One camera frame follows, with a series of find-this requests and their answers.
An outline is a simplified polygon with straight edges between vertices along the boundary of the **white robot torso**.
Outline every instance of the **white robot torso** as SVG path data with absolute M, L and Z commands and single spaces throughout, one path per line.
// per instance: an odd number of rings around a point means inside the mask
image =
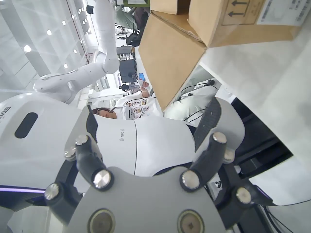
M 42 93 L 26 93 L 0 103 L 0 111 L 1 185 L 45 189 L 64 161 L 69 136 L 82 124 L 77 121 L 81 110 Z M 182 121 L 96 120 L 98 147 L 107 166 L 153 176 L 191 162 L 194 155 L 192 134 Z M 75 186 L 79 192 L 89 188 L 81 176 Z

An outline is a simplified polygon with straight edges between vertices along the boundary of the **arrow symbol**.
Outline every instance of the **arrow symbol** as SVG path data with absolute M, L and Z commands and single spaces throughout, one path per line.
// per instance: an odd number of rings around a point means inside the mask
M 232 17 L 232 16 L 234 16 L 234 15 L 244 15 L 244 12 L 233 12 L 233 11 L 231 11 L 231 12 L 228 13 L 228 15 L 229 15 L 230 17 Z
M 235 6 L 235 5 L 237 5 L 237 4 L 247 4 L 247 2 L 241 2 L 241 1 L 237 1 L 237 0 L 234 0 L 234 1 L 232 2 L 232 5 L 233 5 L 233 6 Z

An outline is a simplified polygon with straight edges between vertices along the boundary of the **purple light strip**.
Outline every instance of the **purple light strip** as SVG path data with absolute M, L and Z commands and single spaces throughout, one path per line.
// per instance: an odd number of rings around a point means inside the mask
M 0 188 L 0 192 L 26 192 L 26 193 L 44 193 L 44 190 L 31 189 L 14 189 L 14 188 Z

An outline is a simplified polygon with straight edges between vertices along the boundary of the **white robotic arm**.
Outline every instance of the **white robotic arm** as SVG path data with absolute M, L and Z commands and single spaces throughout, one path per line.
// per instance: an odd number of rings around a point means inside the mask
M 66 74 L 43 76 L 35 81 L 34 89 L 37 92 L 70 104 L 79 90 L 118 70 L 120 62 L 116 51 L 114 8 L 109 0 L 96 0 L 93 12 L 99 43 L 93 63 Z

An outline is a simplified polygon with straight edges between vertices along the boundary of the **white t-shirt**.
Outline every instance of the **white t-shirt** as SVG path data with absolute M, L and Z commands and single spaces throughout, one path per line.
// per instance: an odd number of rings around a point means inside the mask
M 163 113 L 160 104 L 155 97 L 144 98 L 141 91 L 127 95 L 119 99 L 116 103 L 117 119 L 124 119 L 123 107 L 128 106 L 131 109 L 131 115 L 133 119 L 138 119 L 147 116 L 163 117 Z

